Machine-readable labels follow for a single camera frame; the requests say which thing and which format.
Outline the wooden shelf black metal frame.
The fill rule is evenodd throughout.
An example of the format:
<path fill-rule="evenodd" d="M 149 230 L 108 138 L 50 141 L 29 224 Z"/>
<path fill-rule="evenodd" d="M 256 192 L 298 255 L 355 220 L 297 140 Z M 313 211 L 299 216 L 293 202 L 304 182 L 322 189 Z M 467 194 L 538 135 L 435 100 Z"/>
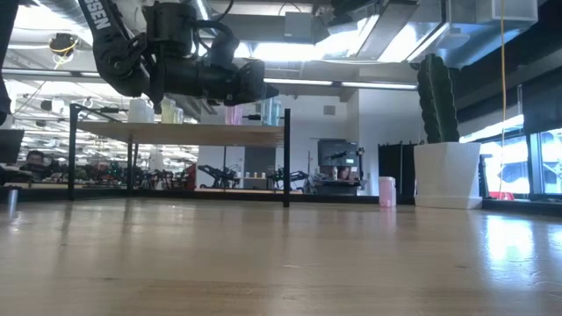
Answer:
<path fill-rule="evenodd" d="M 70 105 L 68 145 L 69 200 L 75 198 L 76 183 L 76 133 L 78 130 L 101 135 L 127 144 L 126 195 L 144 198 L 188 198 L 204 200 L 241 200 L 280 202 L 290 206 L 291 127 L 292 113 L 284 110 L 284 125 L 280 126 L 229 126 L 205 124 L 155 124 L 123 123 L 96 110 L 79 104 Z M 160 191 L 133 188 L 134 147 L 140 144 L 223 146 L 223 147 L 281 147 L 284 153 L 284 187 L 281 193 L 240 193 L 227 191 Z"/>

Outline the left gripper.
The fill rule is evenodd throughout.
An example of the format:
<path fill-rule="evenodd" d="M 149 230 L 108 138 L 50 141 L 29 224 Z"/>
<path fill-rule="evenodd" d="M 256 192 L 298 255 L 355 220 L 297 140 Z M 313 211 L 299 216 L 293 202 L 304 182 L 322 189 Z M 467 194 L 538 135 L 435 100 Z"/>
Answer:
<path fill-rule="evenodd" d="M 264 81 L 260 61 L 223 68 L 187 59 L 165 61 L 164 92 L 212 99 L 224 105 L 248 104 L 279 95 L 277 88 Z"/>

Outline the white hexagonal plant pot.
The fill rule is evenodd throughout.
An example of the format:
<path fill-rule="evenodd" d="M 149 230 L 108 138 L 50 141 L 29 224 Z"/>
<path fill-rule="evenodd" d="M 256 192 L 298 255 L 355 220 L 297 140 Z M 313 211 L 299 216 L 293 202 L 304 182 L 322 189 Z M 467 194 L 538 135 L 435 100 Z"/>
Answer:
<path fill-rule="evenodd" d="M 415 205 L 479 209 L 479 143 L 444 142 L 414 148 Z"/>

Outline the person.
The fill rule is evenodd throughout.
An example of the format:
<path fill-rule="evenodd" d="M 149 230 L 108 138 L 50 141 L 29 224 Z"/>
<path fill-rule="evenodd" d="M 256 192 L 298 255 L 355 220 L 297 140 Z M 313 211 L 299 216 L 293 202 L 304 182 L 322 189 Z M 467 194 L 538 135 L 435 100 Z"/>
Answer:
<path fill-rule="evenodd" d="M 44 154 L 39 150 L 29 151 L 25 159 L 25 164 L 19 169 L 23 171 L 30 171 L 35 174 L 44 173 L 46 171 Z"/>

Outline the black monitor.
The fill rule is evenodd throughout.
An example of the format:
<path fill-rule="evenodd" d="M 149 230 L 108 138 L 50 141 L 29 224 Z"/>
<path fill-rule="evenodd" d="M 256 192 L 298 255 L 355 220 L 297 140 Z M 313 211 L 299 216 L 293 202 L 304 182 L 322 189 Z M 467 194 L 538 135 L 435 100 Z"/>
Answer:
<path fill-rule="evenodd" d="M 319 167 L 357 167 L 358 145 L 346 140 L 319 140 L 318 166 Z"/>

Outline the black boxy object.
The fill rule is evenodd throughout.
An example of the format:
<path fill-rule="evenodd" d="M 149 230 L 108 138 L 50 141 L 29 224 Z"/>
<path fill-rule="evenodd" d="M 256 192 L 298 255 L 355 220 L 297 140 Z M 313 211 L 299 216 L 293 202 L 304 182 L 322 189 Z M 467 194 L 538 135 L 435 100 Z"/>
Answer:
<path fill-rule="evenodd" d="M 17 161 L 24 135 L 24 130 L 0 130 L 0 163 L 15 163 Z"/>

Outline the black round ceiling fixture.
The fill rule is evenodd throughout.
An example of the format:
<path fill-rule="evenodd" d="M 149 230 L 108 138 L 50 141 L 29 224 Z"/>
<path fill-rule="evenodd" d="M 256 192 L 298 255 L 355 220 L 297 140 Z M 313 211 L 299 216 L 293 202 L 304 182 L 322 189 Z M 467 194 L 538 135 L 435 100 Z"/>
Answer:
<path fill-rule="evenodd" d="M 74 53 L 78 43 L 79 39 L 70 33 L 56 33 L 50 39 L 48 47 L 53 54 L 59 57 L 69 57 Z"/>

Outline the pale green medicine bottle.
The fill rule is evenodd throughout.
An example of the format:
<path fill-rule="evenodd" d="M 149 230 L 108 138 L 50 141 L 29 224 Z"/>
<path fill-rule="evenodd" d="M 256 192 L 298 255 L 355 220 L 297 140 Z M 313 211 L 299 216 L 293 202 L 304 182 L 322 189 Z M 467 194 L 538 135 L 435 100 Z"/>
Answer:
<path fill-rule="evenodd" d="M 274 98 L 268 98 L 261 103 L 262 110 L 262 125 L 263 126 L 276 126 L 277 125 L 277 106 Z"/>

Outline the black metal bar frame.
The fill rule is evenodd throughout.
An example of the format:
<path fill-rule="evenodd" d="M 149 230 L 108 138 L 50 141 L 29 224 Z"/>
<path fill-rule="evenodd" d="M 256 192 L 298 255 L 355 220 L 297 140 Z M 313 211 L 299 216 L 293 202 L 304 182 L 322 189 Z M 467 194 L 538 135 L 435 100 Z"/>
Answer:
<path fill-rule="evenodd" d="M 414 204 L 416 192 L 414 147 L 415 144 L 403 142 L 378 146 L 378 174 L 395 179 L 399 205 Z"/>

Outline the green cactus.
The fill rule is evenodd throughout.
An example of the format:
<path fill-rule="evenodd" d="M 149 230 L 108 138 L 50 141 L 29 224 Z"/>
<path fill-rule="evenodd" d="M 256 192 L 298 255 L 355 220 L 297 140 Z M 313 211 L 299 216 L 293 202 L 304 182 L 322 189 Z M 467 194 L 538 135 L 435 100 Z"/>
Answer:
<path fill-rule="evenodd" d="M 443 59 L 427 54 L 419 65 L 417 80 L 427 143 L 459 142 L 452 80 Z"/>

